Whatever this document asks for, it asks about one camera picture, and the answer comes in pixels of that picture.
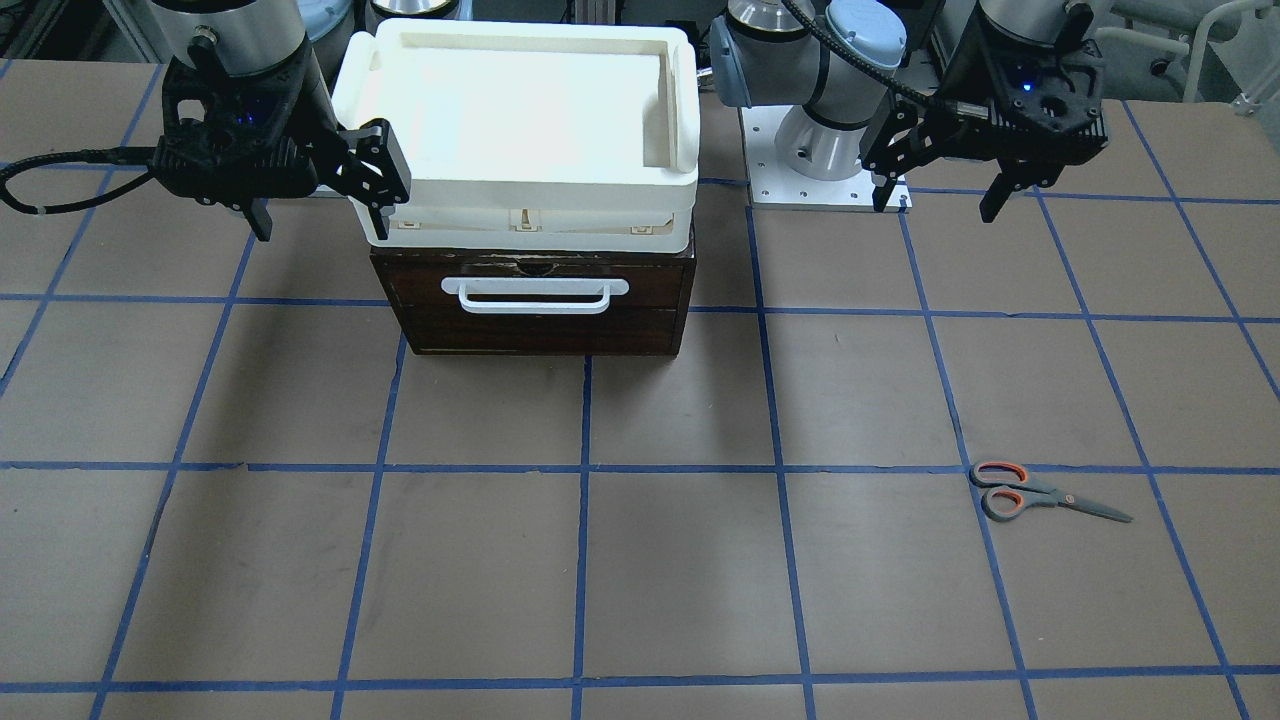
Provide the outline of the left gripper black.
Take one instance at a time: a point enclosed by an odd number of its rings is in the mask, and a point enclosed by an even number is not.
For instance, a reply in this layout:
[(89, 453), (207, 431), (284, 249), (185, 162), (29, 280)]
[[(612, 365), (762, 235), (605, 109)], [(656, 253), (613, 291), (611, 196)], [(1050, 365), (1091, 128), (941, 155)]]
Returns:
[(963, 36), (940, 95), (979, 113), (963, 117), (882, 100), (860, 140), (861, 167), (873, 174), (873, 210), (888, 206), (901, 176), (940, 155), (998, 159), (979, 204), (980, 219), (992, 223), (1014, 193), (1053, 186), (1061, 165), (1084, 164), (1108, 145), (1103, 72), (1092, 38), (1057, 53), (1000, 35)]

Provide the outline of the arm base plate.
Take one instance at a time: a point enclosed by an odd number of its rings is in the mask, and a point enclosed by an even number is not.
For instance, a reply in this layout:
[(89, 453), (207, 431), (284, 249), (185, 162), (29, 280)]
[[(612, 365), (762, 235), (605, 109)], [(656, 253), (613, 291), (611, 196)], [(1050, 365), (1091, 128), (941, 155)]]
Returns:
[(872, 211), (874, 176), (860, 160), (860, 129), (833, 129), (804, 108), (739, 110), (751, 205), (773, 210)]

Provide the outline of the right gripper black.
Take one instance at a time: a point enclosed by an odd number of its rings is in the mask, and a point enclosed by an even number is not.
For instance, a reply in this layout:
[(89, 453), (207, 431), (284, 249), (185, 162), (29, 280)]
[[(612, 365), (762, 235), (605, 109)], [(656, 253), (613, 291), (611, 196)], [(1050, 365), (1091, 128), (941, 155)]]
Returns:
[(390, 122), (340, 131), (308, 45), (279, 67), (221, 85), (172, 60), (163, 124), (155, 178), (179, 197), (246, 201), (259, 242), (273, 236), (265, 199), (305, 197), (334, 178), (338, 193), (366, 209), (379, 242), (389, 240), (390, 214), (410, 201), (412, 173)]

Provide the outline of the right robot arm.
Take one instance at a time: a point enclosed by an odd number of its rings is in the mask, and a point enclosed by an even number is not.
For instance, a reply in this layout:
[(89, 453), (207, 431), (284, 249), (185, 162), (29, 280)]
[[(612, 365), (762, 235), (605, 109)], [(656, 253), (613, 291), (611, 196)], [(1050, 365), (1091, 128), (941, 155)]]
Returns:
[(293, 1), (155, 1), (173, 58), (163, 81), (163, 136), (148, 169), (178, 197), (220, 204), (270, 238), (269, 199), (317, 187), (367, 209), (389, 233), (411, 173), (390, 123), (344, 127)]

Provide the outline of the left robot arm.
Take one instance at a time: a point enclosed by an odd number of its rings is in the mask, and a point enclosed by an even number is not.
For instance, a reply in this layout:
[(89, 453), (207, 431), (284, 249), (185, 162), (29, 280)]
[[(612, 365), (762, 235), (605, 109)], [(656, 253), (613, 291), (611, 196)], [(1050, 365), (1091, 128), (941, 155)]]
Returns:
[(897, 78), (940, 1), (731, 1), (708, 40), (716, 91), (740, 110), (751, 199), (776, 209), (906, 211), (906, 176), (995, 161), (992, 222), (1108, 143), (1105, 60), (1087, 1), (975, 1), (938, 86)]

